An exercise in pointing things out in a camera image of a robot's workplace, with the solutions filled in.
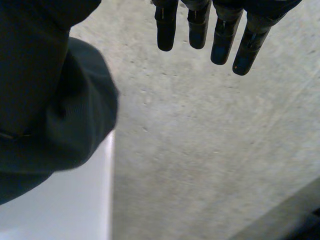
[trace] concrete surface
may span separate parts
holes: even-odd
[[[320,176],[320,3],[275,26],[245,77],[232,73],[245,17],[217,66],[213,9],[194,50],[179,7],[171,52],[157,49],[154,11],[104,0],[71,32],[103,52],[121,91],[113,239],[227,240]]]

